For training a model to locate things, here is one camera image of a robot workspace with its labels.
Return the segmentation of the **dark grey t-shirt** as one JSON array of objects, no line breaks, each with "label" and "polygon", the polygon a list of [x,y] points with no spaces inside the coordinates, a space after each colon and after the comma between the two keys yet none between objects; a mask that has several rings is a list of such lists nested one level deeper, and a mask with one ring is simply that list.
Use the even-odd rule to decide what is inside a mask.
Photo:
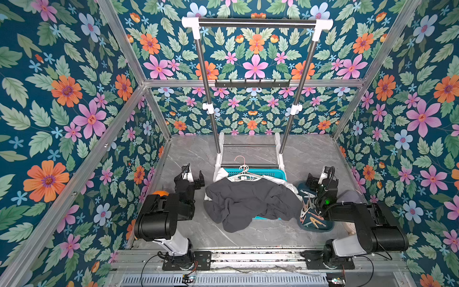
[{"label": "dark grey t-shirt", "polygon": [[257,216],[289,221],[299,217],[302,209],[291,189],[264,178],[240,182],[223,178],[206,187],[206,196],[204,210],[229,233],[245,229]]}]

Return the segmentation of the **white plastic hanger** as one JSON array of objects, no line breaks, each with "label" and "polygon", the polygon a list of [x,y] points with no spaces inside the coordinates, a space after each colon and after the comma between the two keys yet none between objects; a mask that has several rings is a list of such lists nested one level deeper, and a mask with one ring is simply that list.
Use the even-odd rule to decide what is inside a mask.
[{"label": "white plastic hanger", "polygon": [[248,165],[242,165],[239,169],[225,169],[228,173],[228,179],[240,182],[240,181],[257,181],[262,179],[262,175],[257,175],[250,172]]}]

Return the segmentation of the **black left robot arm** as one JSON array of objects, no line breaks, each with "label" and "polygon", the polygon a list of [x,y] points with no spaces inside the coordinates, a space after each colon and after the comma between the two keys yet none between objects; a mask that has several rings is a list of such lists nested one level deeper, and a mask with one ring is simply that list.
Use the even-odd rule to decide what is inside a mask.
[{"label": "black left robot arm", "polygon": [[133,231],[136,239],[160,244],[173,257],[191,253],[192,243],[177,230],[179,221],[190,221],[195,213],[195,191],[205,186],[202,172],[195,178],[190,165],[174,177],[175,191],[145,198]]}]

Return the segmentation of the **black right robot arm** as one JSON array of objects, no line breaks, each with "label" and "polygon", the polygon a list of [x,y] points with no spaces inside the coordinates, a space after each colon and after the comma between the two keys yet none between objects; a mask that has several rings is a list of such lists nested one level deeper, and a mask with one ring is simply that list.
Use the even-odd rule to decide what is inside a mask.
[{"label": "black right robot arm", "polygon": [[325,261],[408,249],[408,237],[385,203],[345,202],[338,198],[333,166],[325,166],[320,177],[308,174],[306,186],[314,194],[313,204],[320,217],[355,225],[355,234],[326,243],[322,255]]}]

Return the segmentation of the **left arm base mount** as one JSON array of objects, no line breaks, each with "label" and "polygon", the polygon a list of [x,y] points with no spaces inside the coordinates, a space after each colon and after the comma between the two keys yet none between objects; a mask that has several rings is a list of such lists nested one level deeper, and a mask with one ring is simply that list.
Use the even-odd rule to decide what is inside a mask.
[{"label": "left arm base mount", "polygon": [[163,271],[208,271],[212,262],[210,251],[192,251],[186,255],[164,259]]}]

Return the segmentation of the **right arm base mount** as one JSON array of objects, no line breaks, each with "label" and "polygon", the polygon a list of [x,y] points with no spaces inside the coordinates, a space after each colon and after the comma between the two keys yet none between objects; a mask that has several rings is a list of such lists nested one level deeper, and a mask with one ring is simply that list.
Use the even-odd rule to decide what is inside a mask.
[{"label": "right arm base mount", "polygon": [[302,251],[300,256],[306,260],[306,266],[309,270],[355,269],[351,257],[339,257],[334,254],[334,251]]}]

